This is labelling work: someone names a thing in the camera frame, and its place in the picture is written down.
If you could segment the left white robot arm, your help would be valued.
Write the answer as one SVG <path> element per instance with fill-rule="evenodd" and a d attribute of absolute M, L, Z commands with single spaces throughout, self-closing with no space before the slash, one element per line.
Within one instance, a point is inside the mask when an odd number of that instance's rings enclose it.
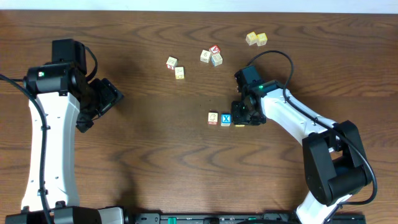
<path fill-rule="evenodd" d="M 75 181 L 75 132 L 85 133 L 123 94 L 106 78 L 87 72 L 90 49 L 73 39 L 52 42 L 52 60 L 32 67 L 23 79 L 33 97 L 32 149 L 27 188 L 21 208 L 30 212 L 57 202 L 80 203 Z"/>

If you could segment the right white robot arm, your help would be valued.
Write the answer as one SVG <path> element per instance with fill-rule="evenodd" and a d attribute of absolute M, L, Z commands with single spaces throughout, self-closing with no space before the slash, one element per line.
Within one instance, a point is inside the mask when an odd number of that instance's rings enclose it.
<path fill-rule="evenodd" d="M 356 125 L 320 116 L 280 82 L 265 82 L 252 65 L 234 77 L 241 100 L 231 104 L 232 123 L 258 126 L 270 119 L 302 146 L 309 193 L 293 214 L 267 214 L 265 218 L 289 223 L 365 223 L 362 215 L 337 215 L 350 197 L 375 179 Z"/>

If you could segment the blue letter X block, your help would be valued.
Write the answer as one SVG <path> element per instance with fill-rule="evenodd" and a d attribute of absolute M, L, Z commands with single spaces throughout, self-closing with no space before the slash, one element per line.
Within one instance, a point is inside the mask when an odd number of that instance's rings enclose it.
<path fill-rule="evenodd" d="M 221 126 L 230 126 L 231 125 L 231 115 L 230 114 L 222 114 L 221 115 Z"/>

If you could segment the red dinosaur picture block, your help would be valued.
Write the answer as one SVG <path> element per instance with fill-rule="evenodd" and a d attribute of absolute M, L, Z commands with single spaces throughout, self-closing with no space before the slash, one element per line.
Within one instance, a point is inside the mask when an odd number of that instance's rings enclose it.
<path fill-rule="evenodd" d="M 216 113 L 216 112 L 208 113 L 208 124 L 210 124 L 210 125 L 218 124 L 218 113 Z"/>

